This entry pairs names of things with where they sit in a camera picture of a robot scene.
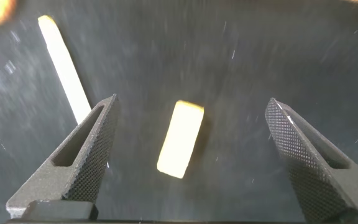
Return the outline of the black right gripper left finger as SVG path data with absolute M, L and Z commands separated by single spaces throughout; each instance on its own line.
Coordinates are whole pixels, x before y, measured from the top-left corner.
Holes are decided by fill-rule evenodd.
M 36 200 L 94 203 L 113 147 L 119 112 L 117 95 L 101 100 L 7 201 L 11 218 L 23 216 Z

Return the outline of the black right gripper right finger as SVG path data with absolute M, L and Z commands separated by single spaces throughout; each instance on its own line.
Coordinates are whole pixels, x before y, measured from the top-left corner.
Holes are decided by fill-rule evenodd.
M 288 105 L 265 120 L 308 223 L 358 223 L 358 165 Z

